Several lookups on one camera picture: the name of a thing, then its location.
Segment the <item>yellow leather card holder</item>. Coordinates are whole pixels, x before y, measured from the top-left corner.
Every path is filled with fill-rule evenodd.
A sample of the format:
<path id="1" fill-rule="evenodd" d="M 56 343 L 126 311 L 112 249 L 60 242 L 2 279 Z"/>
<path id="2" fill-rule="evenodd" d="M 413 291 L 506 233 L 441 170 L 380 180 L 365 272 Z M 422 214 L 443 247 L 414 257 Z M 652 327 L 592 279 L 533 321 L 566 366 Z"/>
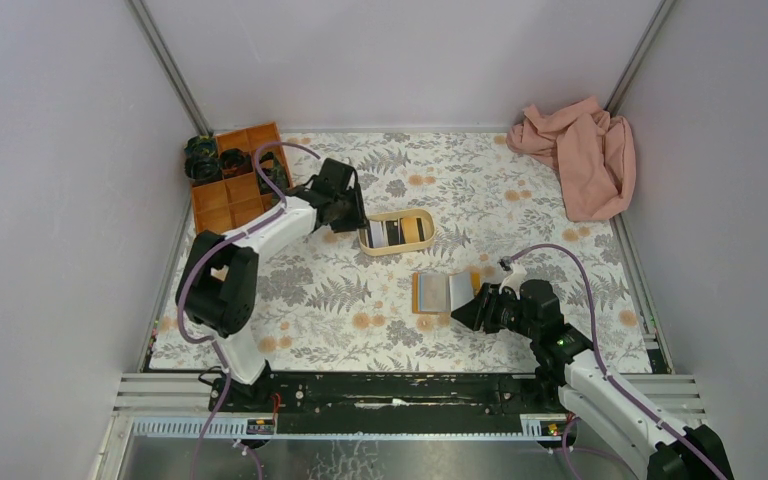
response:
<path id="1" fill-rule="evenodd" d="M 477 272 L 456 274 L 415 272 L 412 275 L 412 311 L 416 314 L 450 313 L 477 294 L 481 277 Z"/>

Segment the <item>grey card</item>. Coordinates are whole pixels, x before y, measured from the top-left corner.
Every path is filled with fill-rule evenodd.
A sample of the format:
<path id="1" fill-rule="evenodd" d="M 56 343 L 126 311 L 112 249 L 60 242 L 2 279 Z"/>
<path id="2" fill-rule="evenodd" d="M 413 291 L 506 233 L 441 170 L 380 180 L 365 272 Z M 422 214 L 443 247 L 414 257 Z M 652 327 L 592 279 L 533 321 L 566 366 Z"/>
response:
<path id="1" fill-rule="evenodd" d="M 372 249 L 388 246 L 386 226 L 381 221 L 370 221 L 368 225 L 368 246 Z"/>

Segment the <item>orange card with black stripe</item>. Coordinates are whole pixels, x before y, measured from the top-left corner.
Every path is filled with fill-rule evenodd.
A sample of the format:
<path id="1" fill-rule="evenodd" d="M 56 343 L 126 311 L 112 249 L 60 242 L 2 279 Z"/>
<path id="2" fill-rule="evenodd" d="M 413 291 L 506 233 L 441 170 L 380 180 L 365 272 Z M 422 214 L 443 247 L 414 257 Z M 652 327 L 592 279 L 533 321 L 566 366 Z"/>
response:
<path id="1" fill-rule="evenodd" d="M 399 223 L 405 244 L 421 243 L 426 240 L 425 226 L 421 217 L 403 217 Z"/>

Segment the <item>beige oval plastic tray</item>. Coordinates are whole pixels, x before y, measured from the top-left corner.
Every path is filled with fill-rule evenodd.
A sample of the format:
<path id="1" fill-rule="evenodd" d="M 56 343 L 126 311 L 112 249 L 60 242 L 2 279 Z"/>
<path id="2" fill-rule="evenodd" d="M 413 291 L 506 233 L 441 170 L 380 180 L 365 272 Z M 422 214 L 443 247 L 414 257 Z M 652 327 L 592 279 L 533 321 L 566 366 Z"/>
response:
<path id="1" fill-rule="evenodd" d="M 414 244 L 404 243 L 399 221 L 403 217 L 411 216 L 419 216 L 423 219 L 426 231 L 426 240 L 424 242 Z M 432 215 L 422 208 L 372 214 L 367 217 L 367 220 L 367 226 L 358 232 L 358 240 L 361 250 L 372 257 L 396 255 L 427 249 L 434 243 L 437 234 L 437 227 Z M 372 249 L 368 246 L 368 225 L 370 221 L 381 221 L 385 223 L 388 237 L 387 247 Z"/>

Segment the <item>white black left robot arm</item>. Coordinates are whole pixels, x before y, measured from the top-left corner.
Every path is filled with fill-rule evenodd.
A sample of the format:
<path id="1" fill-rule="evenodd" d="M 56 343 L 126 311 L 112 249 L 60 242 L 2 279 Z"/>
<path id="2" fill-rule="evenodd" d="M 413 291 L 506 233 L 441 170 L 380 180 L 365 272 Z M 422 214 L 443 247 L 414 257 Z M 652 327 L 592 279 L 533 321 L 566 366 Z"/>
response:
<path id="1" fill-rule="evenodd" d="M 242 227 L 199 233 L 176 293 L 182 337 L 197 341 L 186 332 L 186 322 L 207 328 L 204 339 L 222 372 L 240 384 L 256 383 L 267 368 L 250 325 L 260 266 L 324 226 L 341 233 L 368 224 L 357 170 L 331 158 L 307 182 L 277 195 L 274 207 Z"/>

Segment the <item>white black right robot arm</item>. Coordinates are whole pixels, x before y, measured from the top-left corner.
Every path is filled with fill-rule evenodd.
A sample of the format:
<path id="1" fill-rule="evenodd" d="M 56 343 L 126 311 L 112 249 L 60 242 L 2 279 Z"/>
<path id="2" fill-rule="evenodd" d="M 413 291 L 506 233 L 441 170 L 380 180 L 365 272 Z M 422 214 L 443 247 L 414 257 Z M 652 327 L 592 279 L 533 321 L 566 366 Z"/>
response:
<path id="1" fill-rule="evenodd" d="M 689 426 L 607 367 L 596 344 L 568 323 L 551 284 L 527 280 L 518 289 L 485 283 L 451 316 L 473 331 L 507 330 L 529 339 L 538 365 L 525 396 L 561 407 L 588 424 L 639 479 L 731 479 L 720 437 Z"/>

